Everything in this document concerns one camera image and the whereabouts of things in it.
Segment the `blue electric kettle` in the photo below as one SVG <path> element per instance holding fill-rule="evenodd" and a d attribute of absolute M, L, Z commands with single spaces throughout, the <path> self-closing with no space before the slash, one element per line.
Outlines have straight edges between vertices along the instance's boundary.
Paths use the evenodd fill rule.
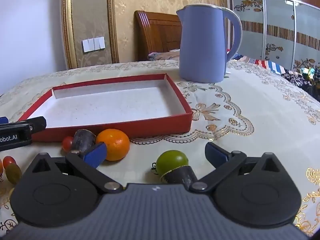
<path fill-rule="evenodd" d="M 238 52 L 242 42 L 239 16 L 225 7 L 212 4 L 189 4 L 176 11 L 182 25 L 179 74 L 197 83 L 224 80 L 227 62 Z M 227 50 L 225 19 L 234 27 L 235 38 Z"/>

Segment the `wooden bed headboard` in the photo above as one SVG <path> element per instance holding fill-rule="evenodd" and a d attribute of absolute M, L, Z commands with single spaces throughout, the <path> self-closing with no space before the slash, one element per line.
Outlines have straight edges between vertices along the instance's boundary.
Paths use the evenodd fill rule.
<path fill-rule="evenodd" d="M 150 53 L 178 49 L 182 25 L 177 15 L 135 11 L 137 59 L 146 61 Z"/>

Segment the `gold picture frame moulding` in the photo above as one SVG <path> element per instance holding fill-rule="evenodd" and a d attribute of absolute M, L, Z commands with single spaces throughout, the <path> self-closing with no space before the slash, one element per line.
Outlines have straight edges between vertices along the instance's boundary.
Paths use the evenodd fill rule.
<path fill-rule="evenodd" d="M 114 0 L 61 0 L 68 69 L 118 63 Z M 84 53 L 82 40 L 104 37 L 106 48 Z"/>

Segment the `green tomato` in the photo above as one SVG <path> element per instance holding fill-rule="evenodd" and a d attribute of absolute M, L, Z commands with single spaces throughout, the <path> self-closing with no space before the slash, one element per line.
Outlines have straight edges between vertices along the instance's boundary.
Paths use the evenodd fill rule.
<path fill-rule="evenodd" d="M 156 160 L 156 172 L 159 176 L 163 176 L 169 171 L 188 165 L 189 160 L 183 152 L 168 150 L 163 152 Z"/>

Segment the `sliding door wardrobe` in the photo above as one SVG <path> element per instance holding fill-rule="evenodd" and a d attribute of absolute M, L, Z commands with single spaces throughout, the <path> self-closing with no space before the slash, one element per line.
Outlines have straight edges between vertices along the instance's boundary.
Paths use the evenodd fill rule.
<path fill-rule="evenodd" d="M 238 53 L 287 70 L 319 66 L 319 0 L 231 0 L 242 22 Z"/>

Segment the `red cardboard tray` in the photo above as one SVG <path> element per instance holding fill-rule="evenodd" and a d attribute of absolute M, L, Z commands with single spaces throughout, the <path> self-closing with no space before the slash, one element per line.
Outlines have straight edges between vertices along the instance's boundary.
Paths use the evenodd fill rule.
<path fill-rule="evenodd" d="M 20 117 L 42 116 L 44 131 L 36 142 L 61 142 L 79 129 L 99 134 L 118 129 L 129 138 L 187 133 L 192 110 L 167 74 L 92 80 L 53 87 Z"/>

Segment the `brown longan fruit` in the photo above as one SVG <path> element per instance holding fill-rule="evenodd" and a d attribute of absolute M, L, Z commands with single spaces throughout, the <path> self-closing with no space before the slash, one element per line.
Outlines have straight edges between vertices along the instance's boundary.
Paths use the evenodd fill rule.
<path fill-rule="evenodd" d="M 10 163 L 5 169 L 7 179 L 13 185 L 16 185 L 22 177 L 22 171 L 15 163 Z"/>

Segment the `white wall switch panel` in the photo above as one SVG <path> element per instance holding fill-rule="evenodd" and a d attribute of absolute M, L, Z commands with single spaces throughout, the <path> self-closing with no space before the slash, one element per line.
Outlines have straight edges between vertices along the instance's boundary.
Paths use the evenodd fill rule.
<path fill-rule="evenodd" d="M 84 53 L 103 50 L 106 48 L 104 37 L 90 38 L 82 40 L 82 49 Z"/>

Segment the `striped colourful bedding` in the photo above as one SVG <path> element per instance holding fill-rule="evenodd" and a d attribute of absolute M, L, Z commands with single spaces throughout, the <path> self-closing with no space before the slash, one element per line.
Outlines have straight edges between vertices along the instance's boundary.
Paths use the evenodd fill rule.
<path fill-rule="evenodd" d="M 312 63 L 312 59 L 306 59 L 302 62 L 295 61 L 293 70 L 285 69 L 270 60 L 261 61 L 240 54 L 236 54 L 233 60 L 255 64 L 268 69 L 270 72 L 282 76 L 319 101 L 319 66 Z"/>

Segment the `pink crumpled blanket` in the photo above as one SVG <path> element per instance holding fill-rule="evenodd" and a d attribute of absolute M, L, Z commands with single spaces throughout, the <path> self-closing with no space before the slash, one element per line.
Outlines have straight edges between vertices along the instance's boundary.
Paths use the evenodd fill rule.
<path fill-rule="evenodd" d="M 159 60 L 179 60 L 180 50 L 175 49 L 167 52 L 152 52 L 148 55 L 149 61 L 159 61 Z"/>

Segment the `red cherry tomato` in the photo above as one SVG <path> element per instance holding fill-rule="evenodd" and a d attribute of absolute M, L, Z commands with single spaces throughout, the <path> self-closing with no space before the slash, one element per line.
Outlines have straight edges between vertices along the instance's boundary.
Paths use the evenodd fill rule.
<path fill-rule="evenodd" d="M 16 164 L 16 160 L 11 157 L 11 156 L 5 156 L 3 158 L 3 167 L 4 169 L 7 169 L 7 167 L 10 165 L 10 164 Z"/>
<path fill-rule="evenodd" d="M 67 136 L 62 141 L 62 149 L 65 152 L 69 152 L 72 148 L 73 137 Z"/>

